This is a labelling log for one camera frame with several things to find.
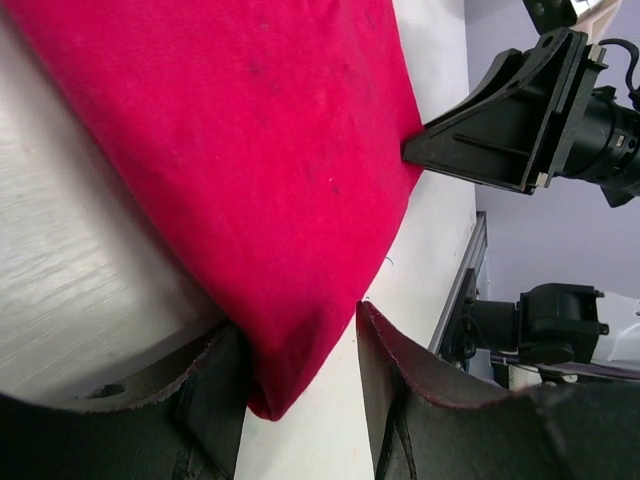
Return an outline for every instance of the table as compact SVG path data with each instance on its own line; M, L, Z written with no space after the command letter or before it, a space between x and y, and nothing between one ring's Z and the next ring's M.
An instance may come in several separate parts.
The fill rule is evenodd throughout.
M423 121L467 94L463 3L395 0ZM0 206L3 392L43 402L86 394L221 318L153 236L1 10ZM423 174L367 292L424 346L474 223L472 185ZM353 322L280 422L248 413L236 478L373 478Z

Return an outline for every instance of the red fabric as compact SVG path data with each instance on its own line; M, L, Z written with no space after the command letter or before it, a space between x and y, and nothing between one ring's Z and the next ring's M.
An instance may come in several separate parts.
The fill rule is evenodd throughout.
M182 262L302 393L374 278L421 129L391 0L3 0Z

